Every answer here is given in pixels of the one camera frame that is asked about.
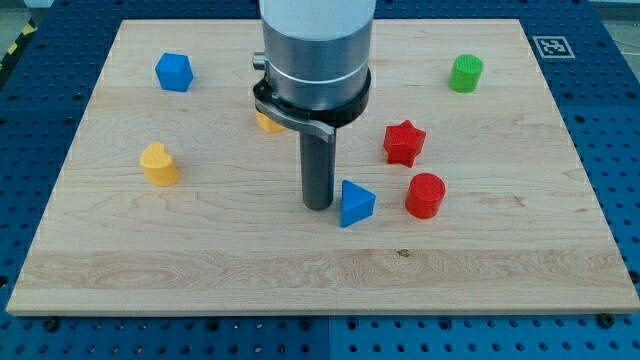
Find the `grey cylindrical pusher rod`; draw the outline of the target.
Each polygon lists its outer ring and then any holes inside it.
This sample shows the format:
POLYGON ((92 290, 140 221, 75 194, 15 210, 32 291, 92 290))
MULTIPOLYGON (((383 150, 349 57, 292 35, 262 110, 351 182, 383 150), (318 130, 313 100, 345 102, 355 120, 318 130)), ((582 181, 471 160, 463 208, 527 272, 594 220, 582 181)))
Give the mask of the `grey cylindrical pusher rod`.
POLYGON ((335 144, 301 134, 300 155, 303 203, 311 210, 327 209, 334 194, 335 144))

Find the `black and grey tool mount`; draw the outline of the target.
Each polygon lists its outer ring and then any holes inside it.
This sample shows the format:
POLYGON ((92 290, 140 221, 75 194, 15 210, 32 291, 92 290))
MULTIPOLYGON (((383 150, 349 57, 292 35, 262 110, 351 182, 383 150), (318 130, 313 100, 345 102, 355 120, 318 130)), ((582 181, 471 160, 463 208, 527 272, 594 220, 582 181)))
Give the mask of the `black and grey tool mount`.
POLYGON ((274 94, 267 78, 253 86, 255 108, 274 122, 304 135, 312 135, 326 143, 334 143, 336 130, 355 121, 366 109, 371 85, 367 70, 363 88, 346 104, 329 110, 308 110, 291 105, 274 94))

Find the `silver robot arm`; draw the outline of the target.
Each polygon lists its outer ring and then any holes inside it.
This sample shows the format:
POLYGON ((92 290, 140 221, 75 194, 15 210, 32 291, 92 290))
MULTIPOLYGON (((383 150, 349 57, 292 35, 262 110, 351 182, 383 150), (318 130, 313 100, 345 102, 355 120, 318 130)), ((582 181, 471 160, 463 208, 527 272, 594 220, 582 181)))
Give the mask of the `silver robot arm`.
POLYGON ((333 202, 337 130, 366 109, 374 0, 260 0, 256 110, 298 132, 303 202, 333 202))

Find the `yellow block behind arm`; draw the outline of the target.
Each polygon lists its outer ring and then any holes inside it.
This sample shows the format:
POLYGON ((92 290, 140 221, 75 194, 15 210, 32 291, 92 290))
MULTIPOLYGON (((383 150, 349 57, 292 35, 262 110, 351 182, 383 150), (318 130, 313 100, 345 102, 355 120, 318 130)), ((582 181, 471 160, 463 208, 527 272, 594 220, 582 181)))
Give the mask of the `yellow block behind arm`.
POLYGON ((278 133, 286 130, 286 127, 271 120, 268 116, 259 111, 256 112, 256 123, 260 129, 267 133, 278 133))

